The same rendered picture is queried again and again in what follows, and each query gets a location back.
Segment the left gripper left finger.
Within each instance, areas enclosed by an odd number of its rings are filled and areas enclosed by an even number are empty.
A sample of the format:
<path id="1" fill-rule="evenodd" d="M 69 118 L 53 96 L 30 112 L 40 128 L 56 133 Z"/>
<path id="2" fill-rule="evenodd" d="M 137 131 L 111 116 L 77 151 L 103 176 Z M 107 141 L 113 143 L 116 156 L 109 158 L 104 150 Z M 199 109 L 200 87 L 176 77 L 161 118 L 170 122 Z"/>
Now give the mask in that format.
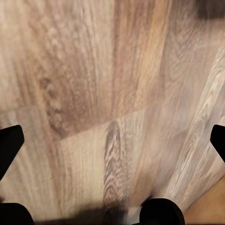
<path id="1" fill-rule="evenodd" d="M 0 130 L 0 181 L 24 144 L 21 125 Z"/>

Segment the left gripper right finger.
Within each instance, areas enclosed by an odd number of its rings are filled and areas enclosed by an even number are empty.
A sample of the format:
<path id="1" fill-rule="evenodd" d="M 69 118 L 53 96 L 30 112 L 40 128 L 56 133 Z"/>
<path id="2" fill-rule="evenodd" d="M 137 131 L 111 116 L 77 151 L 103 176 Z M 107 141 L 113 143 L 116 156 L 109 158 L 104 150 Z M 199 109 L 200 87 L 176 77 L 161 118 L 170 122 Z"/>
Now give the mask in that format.
<path id="1" fill-rule="evenodd" d="M 225 162 L 225 127 L 221 125 L 214 125 L 211 136 L 210 142 L 220 155 L 220 157 Z"/>

